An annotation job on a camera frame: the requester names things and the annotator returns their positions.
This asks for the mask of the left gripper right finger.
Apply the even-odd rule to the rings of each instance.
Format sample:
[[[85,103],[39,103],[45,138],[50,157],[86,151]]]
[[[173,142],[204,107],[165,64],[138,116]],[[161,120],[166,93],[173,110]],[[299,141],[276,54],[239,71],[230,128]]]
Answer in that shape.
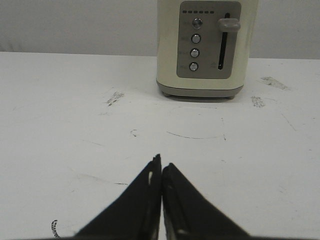
[[[162,172],[164,225],[168,240],[248,240],[250,235],[212,205],[170,163]]]

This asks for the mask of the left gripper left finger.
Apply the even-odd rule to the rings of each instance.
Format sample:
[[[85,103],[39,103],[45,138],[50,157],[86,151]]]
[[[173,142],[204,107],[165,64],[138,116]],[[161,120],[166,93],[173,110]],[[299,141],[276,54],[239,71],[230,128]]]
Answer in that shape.
[[[161,156],[153,157],[125,191],[74,235],[76,240],[157,240],[162,201]]]

